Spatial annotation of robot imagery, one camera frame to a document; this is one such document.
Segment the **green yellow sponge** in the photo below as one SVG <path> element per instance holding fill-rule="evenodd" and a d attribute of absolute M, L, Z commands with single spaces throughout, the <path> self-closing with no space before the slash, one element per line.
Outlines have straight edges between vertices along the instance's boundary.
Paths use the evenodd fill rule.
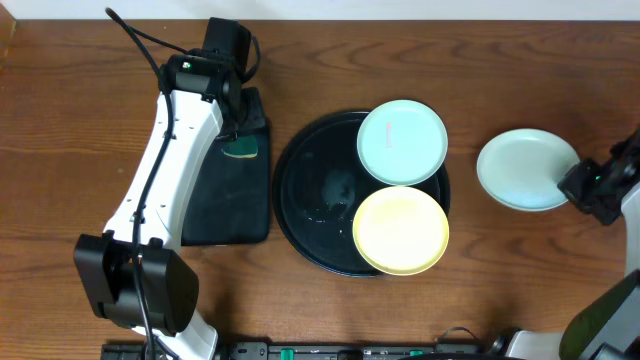
<path fill-rule="evenodd" d="M 258 142 L 254 135 L 238 137 L 222 147 L 222 153 L 235 159 L 252 159 L 258 155 Z"/>

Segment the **yellow plate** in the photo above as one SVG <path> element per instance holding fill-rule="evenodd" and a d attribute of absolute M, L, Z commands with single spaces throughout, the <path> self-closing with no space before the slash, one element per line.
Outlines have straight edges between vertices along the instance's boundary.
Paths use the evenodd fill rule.
<path fill-rule="evenodd" d="M 413 187 L 393 186 L 361 203 L 352 234 L 359 254 L 375 269 L 411 276 L 440 260 L 450 229 L 443 208 L 432 196 Z"/>

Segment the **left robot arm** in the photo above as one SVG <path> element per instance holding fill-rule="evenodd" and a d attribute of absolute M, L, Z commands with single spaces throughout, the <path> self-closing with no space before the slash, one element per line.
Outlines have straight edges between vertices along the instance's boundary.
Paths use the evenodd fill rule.
<path fill-rule="evenodd" d="M 133 181 L 74 263 L 94 314 L 147 339 L 145 359 L 211 359 L 217 330 L 198 313 L 185 246 L 256 243 L 269 230 L 267 119 L 256 67 L 191 50 L 160 67 L 155 124 Z"/>

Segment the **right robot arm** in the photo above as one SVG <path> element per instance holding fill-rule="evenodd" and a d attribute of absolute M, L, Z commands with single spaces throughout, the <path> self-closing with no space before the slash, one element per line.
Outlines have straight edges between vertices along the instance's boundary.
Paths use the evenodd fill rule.
<path fill-rule="evenodd" d="M 585 214 L 626 229 L 625 276 L 579 312 L 563 333 L 516 332 L 506 359 L 637 359 L 639 357 L 639 152 L 624 151 L 603 165 L 574 166 L 559 190 Z"/>

